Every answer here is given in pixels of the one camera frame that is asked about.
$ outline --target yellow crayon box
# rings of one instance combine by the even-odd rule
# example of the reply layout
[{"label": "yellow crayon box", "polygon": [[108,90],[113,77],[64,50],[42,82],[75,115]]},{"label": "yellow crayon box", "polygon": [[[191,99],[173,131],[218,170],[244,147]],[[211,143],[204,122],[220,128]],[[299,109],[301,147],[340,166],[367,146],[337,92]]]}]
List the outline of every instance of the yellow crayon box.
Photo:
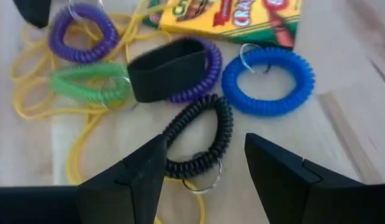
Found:
[{"label": "yellow crayon box", "polygon": [[302,0],[168,0],[167,4],[177,6],[162,13],[159,27],[163,30],[290,45]]}]

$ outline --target black coil keychain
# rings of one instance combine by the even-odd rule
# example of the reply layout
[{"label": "black coil keychain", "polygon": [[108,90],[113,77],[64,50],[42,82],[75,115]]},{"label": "black coil keychain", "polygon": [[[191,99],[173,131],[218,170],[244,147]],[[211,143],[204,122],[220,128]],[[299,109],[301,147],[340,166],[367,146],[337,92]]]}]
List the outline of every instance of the black coil keychain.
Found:
[{"label": "black coil keychain", "polygon": [[185,162],[166,161],[167,177],[188,179],[205,173],[223,157],[232,136],[233,117],[230,103],[217,94],[205,95],[184,108],[163,131],[170,147],[181,132],[205,110],[214,109],[217,115],[217,132],[213,144],[205,152]]}]

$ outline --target light wood surface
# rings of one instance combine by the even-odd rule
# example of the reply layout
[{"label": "light wood surface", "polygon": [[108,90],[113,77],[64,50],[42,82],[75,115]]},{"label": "light wood surface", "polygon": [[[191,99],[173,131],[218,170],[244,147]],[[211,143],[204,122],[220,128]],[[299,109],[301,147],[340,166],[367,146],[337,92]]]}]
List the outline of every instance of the light wood surface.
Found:
[{"label": "light wood surface", "polygon": [[[132,11],[135,5],[107,2],[107,11]],[[24,49],[22,25],[12,1],[0,0],[0,185],[67,184],[64,161],[83,128],[83,116],[27,121],[13,110],[8,71]],[[132,57],[163,43],[160,38],[136,43]],[[225,65],[237,56],[239,45],[216,43]],[[385,182],[385,1],[305,0],[295,51],[315,70],[314,95],[297,110],[276,118],[233,110],[234,133],[223,176],[204,196],[207,223],[268,223],[243,152],[249,132],[352,179]],[[263,99],[279,98],[294,85],[278,68],[268,76],[246,72],[238,83],[247,94]],[[213,92],[222,95],[220,83]],[[75,102],[60,98],[56,106],[69,104]],[[84,146],[83,175],[94,176],[161,133],[184,106],[140,104],[128,113],[106,116]],[[214,112],[205,113],[176,140],[169,157],[182,160],[205,150],[215,128]],[[202,186],[211,177],[195,182]],[[181,185],[164,184],[158,210],[164,223],[196,223],[197,215],[193,195]]]}]

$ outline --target blue coil keychain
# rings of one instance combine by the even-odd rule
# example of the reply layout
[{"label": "blue coil keychain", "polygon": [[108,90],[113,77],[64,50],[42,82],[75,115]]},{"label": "blue coil keychain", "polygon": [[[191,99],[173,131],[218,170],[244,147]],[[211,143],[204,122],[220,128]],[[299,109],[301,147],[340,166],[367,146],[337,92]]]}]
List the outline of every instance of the blue coil keychain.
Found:
[{"label": "blue coil keychain", "polygon": [[244,61],[250,66],[279,66],[295,78],[296,87],[279,100],[257,100],[247,96],[238,87],[238,76],[247,69],[241,57],[234,58],[225,68],[221,86],[225,97],[243,113],[259,116],[286,114],[303,104],[314,88],[314,74],[311,66],[299,55],[290,50],[268,47],[250,50],[243,54]]}]

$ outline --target yellow elastic cord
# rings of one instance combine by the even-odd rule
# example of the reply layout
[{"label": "yellow elastic cord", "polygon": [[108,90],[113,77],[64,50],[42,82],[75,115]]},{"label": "yellow elastic cord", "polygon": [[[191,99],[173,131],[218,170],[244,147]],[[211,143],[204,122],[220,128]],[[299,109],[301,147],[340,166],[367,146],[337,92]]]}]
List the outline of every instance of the yellow elastic cord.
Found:
[{"label": "yellow elastic cord", "polygon": [[[168,32],[157,31],[153,34],[147,35],[138,35],[138,24],[143,20],[143,18],[147,17],[149,14],[163,11],[168,7],[174,7],[173,5],[160,5],[155,6],[150,9],[147,9],[144,13],[140,14],[142,8],[146,5],[148,0],[142,0],[137,6],[136,11],[132,16],[123,13],[115,13],[110,14],[109,17],[111,20],[115,21],[123,21],[130,20],[127,25],[119,25],[114,23],[115,28],[118,30],[121,40],[118,45],[113,49],[113,51],[108,54],[103,60],[104,61],[112,61],[116,58],[121,50],[124,50],[125,61],[126,63],[129,61],[129,45],[136,40],[146,40],[156,37],[157,35],[165,35],[169,40],[172,39],[172,36]],[[72,24],[69,27],[68,34],[74,34],[76,32],[86,33],[90,38],[90,44],[93,45],[95,42],[99,41],[102,38],[102,33],[98,29],[90,29],[87,23],[82,24]],[[20,54],[20,56],[15,59],[11,69],[10,69],[10,79],[16,84],[13,93],[13,105],[14,109],[17,113],[25,119],[39,119],[45,118],[55,114],[62,113],[81,113],[86,114],[86,124],[83,132],[78,136],[78,138],[73,143],[72,148],[68,153],[68,158],[66,161],[66,172],[68,175],[68,179],[71,184],[80,184],[84,181],[82,174],[80,172],[80,156],[83,149],[83,144],[86,141],[88,135],[97,126],[102,117],[108,112],[108,110],[102,106],[96,106],[89,104],[87,108],[62,108],[62,109],[54,109],[50,110],[53,101],[56,98],[56,94],[54,92],[50,92],[48,97],[36,105],[24,107],[23,102],[28,92],[32,91],[39,85],[43,85],[47,83],[48,77],[42,77],[44,69],[47,67],[51,69],[51,71],[57,69],[58,59],[57,57],[50,51],[48,47],[48,37],[31,41],[28,38],[27,28],[24,27],[23,30],[23,41],[29,47],[28,50],[24,51]],[[37,62],[37,64],[26,74],[19,76],[19,68],[21,65],[31,58],[32,54],[36,54],[42,52],[43,57]],[[94,85],[96,80],[90,80],[89,85]],[[180,182],[179,180],[165,178],[165,180],[173,180],[176,182]],[[192,183],[186,182],[186,184],[191,189],[197,189]],[[199,224],[205,223],[205,206],[203,203],[203,198],[201,195],[197,195],[197,200],[200,208],[200,221]],[[155,217],[156,224],[162,224],[162,222]]]}]

